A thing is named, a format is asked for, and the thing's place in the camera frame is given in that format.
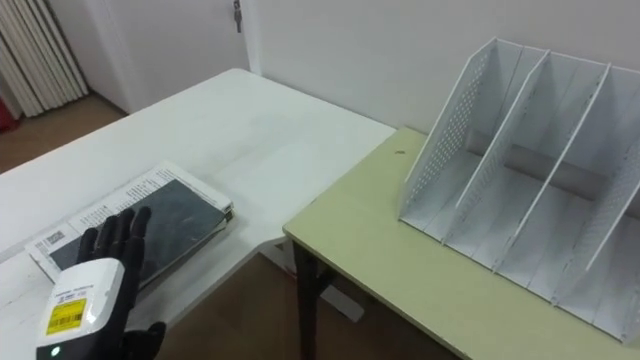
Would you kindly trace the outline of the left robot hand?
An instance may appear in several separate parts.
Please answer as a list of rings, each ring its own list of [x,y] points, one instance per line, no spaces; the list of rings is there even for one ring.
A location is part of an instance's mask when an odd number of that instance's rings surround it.
[[[37,360],[153,360],[167,325],[129,330],[139,292],[151,210],[125,209],[80,238],[76,263],[63,270],[37,330]]]

